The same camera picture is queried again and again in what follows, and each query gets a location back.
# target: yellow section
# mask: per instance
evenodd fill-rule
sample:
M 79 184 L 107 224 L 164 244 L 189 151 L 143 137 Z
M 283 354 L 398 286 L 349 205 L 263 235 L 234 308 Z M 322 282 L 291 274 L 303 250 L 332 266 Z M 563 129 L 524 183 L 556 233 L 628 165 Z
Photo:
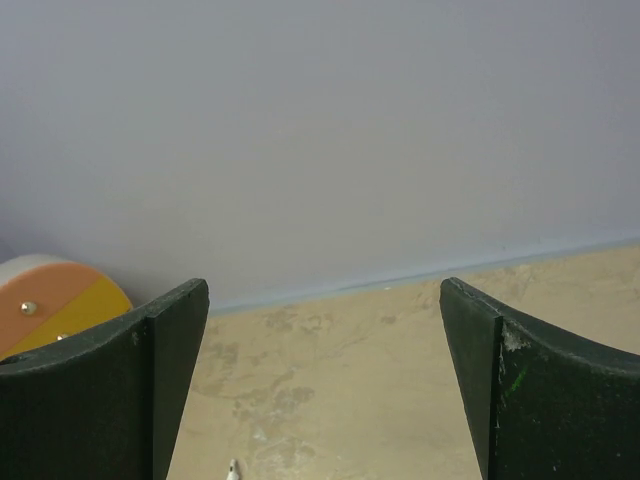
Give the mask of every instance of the yellow section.
M 73 335 L 111 320 L 131 309 L 131 302 L 110 279 L 100 277 L 33 332 L 20 340 L 3 357 L 57 341 L 58 335 Z

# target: metal screw head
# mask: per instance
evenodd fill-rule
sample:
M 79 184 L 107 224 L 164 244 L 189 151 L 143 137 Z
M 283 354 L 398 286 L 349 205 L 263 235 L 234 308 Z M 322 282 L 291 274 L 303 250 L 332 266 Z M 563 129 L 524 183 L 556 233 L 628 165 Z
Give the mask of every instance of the metal screw head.
M 20 305 L 20 311 L 24 315 L 33 315 L 34 313 L 36 313 L 37 309 L 38 305 L 36 305 L 34 302 L 22 302 L 22 304 Z

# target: beige surface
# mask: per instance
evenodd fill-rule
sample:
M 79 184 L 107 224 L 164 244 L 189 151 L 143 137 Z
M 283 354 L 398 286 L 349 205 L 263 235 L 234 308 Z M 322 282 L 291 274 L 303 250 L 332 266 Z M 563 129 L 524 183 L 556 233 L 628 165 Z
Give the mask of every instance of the beige surface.
M 640 352 L 640 247 L 462 276 Z M 437 281 L 211 319 L 171 480 L 479 480 Z

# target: white object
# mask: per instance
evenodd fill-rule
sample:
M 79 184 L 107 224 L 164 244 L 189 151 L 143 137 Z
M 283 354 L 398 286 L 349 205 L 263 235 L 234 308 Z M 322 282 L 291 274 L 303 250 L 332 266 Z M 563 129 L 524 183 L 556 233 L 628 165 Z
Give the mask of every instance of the white object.
M 238 462 L 236 462 L 235 459 L 229 462 L 229 475 L 227 475 L 227 480 L 241 480 L 240 472 L 238 472 Z

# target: gray wall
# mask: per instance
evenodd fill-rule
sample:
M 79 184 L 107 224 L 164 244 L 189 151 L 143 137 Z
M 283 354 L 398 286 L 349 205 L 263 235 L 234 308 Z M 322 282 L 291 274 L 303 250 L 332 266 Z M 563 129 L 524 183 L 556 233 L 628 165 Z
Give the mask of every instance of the gray wall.
M 0 3 L 0 237 L 216 307 L 640 236 L 636 0 Z

